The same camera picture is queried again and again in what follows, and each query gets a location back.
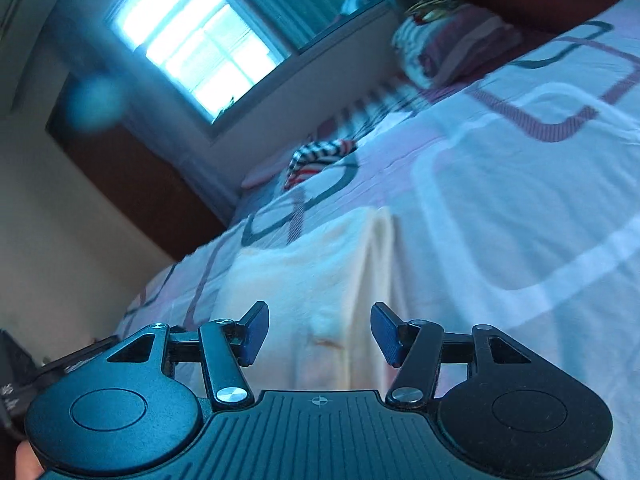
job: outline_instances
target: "brown wooden cabinet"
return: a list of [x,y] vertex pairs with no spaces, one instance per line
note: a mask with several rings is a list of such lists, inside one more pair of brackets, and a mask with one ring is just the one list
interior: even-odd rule
[[65,86],[47,131],[113,205],[175,260],[225,230],[180,174],[122,124],[98,132],[75,130],[65,116],[74,84]]

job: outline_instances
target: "human hand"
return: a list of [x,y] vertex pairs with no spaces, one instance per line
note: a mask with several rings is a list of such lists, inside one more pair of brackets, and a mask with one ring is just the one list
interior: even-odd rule
[[15,480],[36,480],[44,469],[27,441],[15,450]]

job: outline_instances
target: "ridged black surface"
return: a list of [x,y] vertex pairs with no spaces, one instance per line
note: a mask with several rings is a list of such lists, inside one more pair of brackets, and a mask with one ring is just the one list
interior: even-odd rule
[[[53,472],[43,477],[61,478],[64,477]],[[193,445],[178,457],[135,478],[489,480],[495,477],[478,472],[451,455],[423,416],[390,410],[374,392],[266,392],[261,402],[248,410],[214,416]],[[586,473],[575,479],[596,480],[596,476]]]

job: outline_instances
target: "white towel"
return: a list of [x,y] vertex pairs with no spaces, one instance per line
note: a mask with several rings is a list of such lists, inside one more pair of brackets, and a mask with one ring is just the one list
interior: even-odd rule
[[362,207],[287,247],[238,253],[214,315],[239,319],[255,301],[269,305],[269,333],[255,363],[242,369],[255,395],[384,392],[387,365],[369,313],[376,301],[390,300],[392,247],[388,208]]

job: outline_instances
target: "crosshair symbol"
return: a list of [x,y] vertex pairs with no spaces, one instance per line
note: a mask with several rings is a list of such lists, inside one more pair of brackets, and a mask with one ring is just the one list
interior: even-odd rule
[[331,401],[326,397],[323,397],[322,395],[320,395],[311,399],[310,402],[314,403],[318,408],[320,408],[321,406],[324,406],[326,403]]

